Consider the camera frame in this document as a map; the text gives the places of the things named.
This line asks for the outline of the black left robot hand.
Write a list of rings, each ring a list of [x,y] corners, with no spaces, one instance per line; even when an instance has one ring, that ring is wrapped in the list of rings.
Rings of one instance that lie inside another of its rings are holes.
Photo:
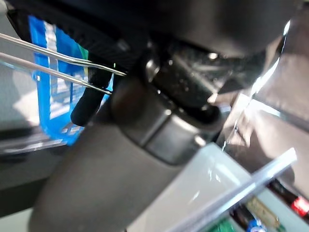
[[[121,232],[223,126],[299,0],[12,0],[127,72],[41,192],[32,232]]]

